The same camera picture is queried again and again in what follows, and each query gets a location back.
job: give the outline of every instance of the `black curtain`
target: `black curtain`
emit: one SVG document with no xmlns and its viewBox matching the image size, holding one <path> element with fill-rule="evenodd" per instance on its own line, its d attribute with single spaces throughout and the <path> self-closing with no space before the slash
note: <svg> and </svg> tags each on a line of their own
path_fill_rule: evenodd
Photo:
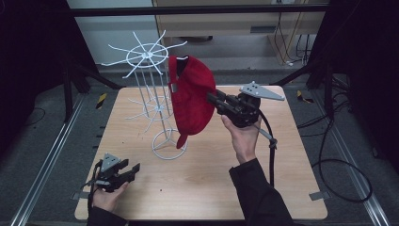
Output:
<svg viewBox="0 0 399 226">
<path fill-rule="evenodd" d="M 78 62 L 98 72 L 74 18 L 46 13 L 69 9 L 66 1 L 4 0 L 4 3 L 4 9 L 0 5 L 1 157 L 32 113 L 36 96 L 61 85 L 68 64 Z M 75 74 L 73 80 L 79 79 L 85 79 L 85 75 Z"/>
<path fill-rule="evenodd" d="M 335 73 L 349 76 L 350 101 L 365 131 L 377 154 L 399 172 L 399 1 L 345 2 L 352 7 L 326 13 L 310 63 L 321 58 L 322 66 L 328 62 Z M 319 67 L 309 81 L 316 87 L 324 79 Z"/>
</svg>

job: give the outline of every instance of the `person's arm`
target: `person's arm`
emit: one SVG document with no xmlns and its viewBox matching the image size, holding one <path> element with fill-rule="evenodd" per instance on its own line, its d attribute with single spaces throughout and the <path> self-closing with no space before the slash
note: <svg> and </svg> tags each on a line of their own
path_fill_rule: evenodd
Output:
<svg viewBox="0 0 399 226">
<path fill-rule="evenodd" d="M 222 116 L 231 133 L 232 147 L 240 166 L 229 173 L 237 190 L 238 200 L 248 226 L 294 225 L 284 200 L 266 180 L 256 158 L 255 148 L 259 130 L 255 126 L 237 128 L 227 116 Z M 261 118 L 255 123 L 259 128 Z"/>
<path fill-rule="evenodd" d="M 257 158 L 231 168 L 229 173 L 247 225 L 294 225 L 284 200 L 268 184 Z"/>
<path fill-rule="evenodd" d="M 120 195 L 129 184 L 126 182 L 114 192 L 96 189 L 93 195 L 93 208 L 88 214 L 88 226 L 123 226 L 127 220 L 113 214 Z"/>
</svg>

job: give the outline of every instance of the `gray floor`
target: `gray floor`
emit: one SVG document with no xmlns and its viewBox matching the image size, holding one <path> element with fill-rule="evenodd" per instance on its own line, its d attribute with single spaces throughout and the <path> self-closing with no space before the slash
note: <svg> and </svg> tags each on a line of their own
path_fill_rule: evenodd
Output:
<svg viewBox="0 0 399 226">
<path fill-rule="evenodd" d="M 276 82 L 295 69 L 301 67 L 298 61 L 294 66 L 278 64 L 270 47 L 268 39 L 255 37 L 214 37 L 211 41 L 191 41 L 184 47 L 171 52 L 177 56 L 192 55 L 204 62 L 215 75 L 218 85 L 245 84 L 256 81 L 259 84 Z M 119 84 L 132 86 L 133 79 L 121 79 L 123 69 L 118 73 L 114 69 L 103 69 L 103 75 Z M 293 83 L 284 87 L 287 100 L 293 111 L 297 124 L 309 121 L 323 115 L 321 107 L 299 101 L 296 96 L 302 90 L 304 97 L 318 100 L 322 97 L 323 88 L 307 91 L 303 82 L 307 76 L 303 75 Z M 117 90 L 107 88 L 89 79 L 92 85 L 89 94 L 78 94 L 75 90 L 75 101 L 83 99 L 80 114 L 76 118 L 71 132 L 63 145 L 61 152 L 49 174 L 47 183 L 42 188 L 40 196 L 30 213 L 28 224 L 35 225 L 80 225 L 84 222 L 74 218 L 73 212 L 76 201 L 70 200 L 71 194 L 82 185 L 89 173 L 89 167 L 94 159 L 96 148 L 101 141 L 101 134 L 106 126 L 113 103 L 118 94 Z M 107 93 L 104 105 L 96 109 L 95 105 L 102 93 Z M 345 101 L 344 96 L 337 97 L 336 105 Z M 0 165 L 0 225 L 9 225 L 18 208 L 22 205 L 26 194 L 40 172 L 49 151 L 52 149 L 59 131 L 63 125 L 64 105 L 63 89 L 56 87 L 38 96 L 36 108 L 27 125 L 14 140 L 10 149 L 11 156 L 2 160 Z M 337 141 L 337 133 L 343 138 L 344 146 L 349 150 L 359 168 L 370 179 L 373 198 L 377 200 L 389 223 L 375 223 L 370 217 L 369 202 L 351 203 L 331 194 L 326 200 L 328 216 L 321 221 L 302 221 L 307 225 L 399 225 L 399 175 L 391 164 L 384 159 L 374 158 L 372 145 L 364 135 L 362 127 L 355 115 L 348 111 L 348 107 L 336 113 L 334 130 L 328 133 L 323 157 L 343 158 L 342 144 Z M 326 121 L 314 126 L 300 129 L 301 135 L 315 135 L 325 131 Z M 315 163 L 320 151 L 322 136 L 302 138 L 310 163 Z M 317 182 L 322 191 L 327 191 L 321 181 L 318 169 L 314 169 Z M 339 194 L 358 199 L 358 189 L 355 186 L 350 170 L 347 167 L 326 163 L 323 173 L 327 183 Z M 163 222 L 152 225 L 170 225 Z M 206 225 L 228 225 L 226 222 L 207 222 Z"/>
</svg>

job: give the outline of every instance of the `black sleeve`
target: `black sleeve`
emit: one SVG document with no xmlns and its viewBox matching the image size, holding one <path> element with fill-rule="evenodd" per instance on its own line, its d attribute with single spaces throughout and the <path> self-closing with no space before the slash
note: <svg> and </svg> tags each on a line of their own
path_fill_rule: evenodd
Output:
<svg viewBox="0 0 399 226">
<path fill-rule="evenodd" d="M 111 212 L 93 207 L 88 216 L 88 226 L 124 226 L 127 221 Z"/>
<path fill-rule="evenodd" d="M 295 225 L 281 195 L 267 182 L 257 158 L 231 168 L 229 173 L 248 226 Z"/>
</svg>

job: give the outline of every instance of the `cap brim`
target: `cap brim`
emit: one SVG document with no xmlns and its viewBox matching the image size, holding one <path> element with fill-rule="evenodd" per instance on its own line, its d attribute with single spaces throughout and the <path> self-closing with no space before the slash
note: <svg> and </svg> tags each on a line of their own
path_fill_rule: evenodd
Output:
<svg viewBox="0 0 399 226">
<path fill-rule="evenodd" d="M 181 149 L 183 145 L 186 143 L 188 135 L 180 135 L 179 139 L 177 140 L 176 149 Z"/>
</svg>

